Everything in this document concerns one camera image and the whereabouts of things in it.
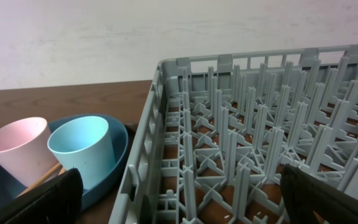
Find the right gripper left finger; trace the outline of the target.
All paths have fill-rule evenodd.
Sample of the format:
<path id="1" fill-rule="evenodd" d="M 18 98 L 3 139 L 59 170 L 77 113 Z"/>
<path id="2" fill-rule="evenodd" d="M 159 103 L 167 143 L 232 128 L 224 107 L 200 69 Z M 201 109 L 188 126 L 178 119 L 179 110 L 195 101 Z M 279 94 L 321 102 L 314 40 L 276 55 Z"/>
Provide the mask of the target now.
<path id="1" fill-rule="evenodd" d="M 0 223 L 75 223 L 82 195 L 80 172 L 70 169 L 0 208 Z"/>

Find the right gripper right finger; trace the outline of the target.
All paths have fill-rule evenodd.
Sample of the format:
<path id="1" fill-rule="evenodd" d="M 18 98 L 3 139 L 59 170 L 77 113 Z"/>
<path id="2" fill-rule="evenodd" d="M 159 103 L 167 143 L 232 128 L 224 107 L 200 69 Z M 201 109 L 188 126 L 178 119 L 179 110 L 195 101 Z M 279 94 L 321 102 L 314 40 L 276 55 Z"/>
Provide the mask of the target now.
<path id="1" fill-rule="evenodd" d="M 284 165 L 280 188 L 291 223 L 358 223 L 358 200 L 310 176 Z"/>

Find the wooden chopstick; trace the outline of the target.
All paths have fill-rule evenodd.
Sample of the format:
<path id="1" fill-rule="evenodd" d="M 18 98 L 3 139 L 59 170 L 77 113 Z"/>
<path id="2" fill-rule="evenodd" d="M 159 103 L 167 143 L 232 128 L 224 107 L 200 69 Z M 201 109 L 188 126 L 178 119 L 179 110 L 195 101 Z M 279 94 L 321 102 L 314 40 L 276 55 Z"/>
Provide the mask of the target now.
<path id="1" fill-rule="evenodd" d="M 58 173 L 58 175 L 61 175 L 61 174 L 63 174 L 64 172 L 65 172 L 65 168 L 62 167 L 62 168 L 60 169 L 60 172 Z"/>
<path id="2" fill-rule="evenodd" d="M 41 176 L 41 178 L 39 180 L 37 180 L 36 182 L 34 182 L 30 187 L 26 188 L 23 192 L 21 192 L 17 197 L 20 197 L 21 195 L 26 194 L 27 192 L 31 191 L 32 189 L 38 187 L 39 185 L 43 184 L 44 182 L 46 182 L 49 178 L 53 177 L 55 174 L 58 175 L 58 173 L 60 172 L 60 169 L 63 166 L 61 165 L 61 163 L 57 163 L 55 164 L 50 170 L 48 170 L 43 176 Z"/>

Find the light blue cup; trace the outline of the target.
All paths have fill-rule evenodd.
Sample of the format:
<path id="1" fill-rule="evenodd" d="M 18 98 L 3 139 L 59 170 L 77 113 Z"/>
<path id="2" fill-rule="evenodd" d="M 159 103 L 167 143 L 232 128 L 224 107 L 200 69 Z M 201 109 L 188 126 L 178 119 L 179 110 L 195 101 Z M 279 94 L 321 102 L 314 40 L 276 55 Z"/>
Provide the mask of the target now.
<path id="1" fill-rule="evenodd" d="M 109 124 L 100 116 L 63 124 L 51 134 L 47 146 L 66 170 L 79 170 L 86 190 L 107 177 L 116 165 Z"/>

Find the pink cup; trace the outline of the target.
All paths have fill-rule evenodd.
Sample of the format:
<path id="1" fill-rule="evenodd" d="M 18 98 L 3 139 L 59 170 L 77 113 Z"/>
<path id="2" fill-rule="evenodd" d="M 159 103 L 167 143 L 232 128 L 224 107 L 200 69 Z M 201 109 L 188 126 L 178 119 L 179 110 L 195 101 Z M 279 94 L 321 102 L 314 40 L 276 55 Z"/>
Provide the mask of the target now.
<path id="1" fill-rule="evenodd" d="M 50 135 L 48 122 L 41 117 L 1 127 L 0 166 L 24 186 L 31 186 L 58 163 L 47 146 Z"/>

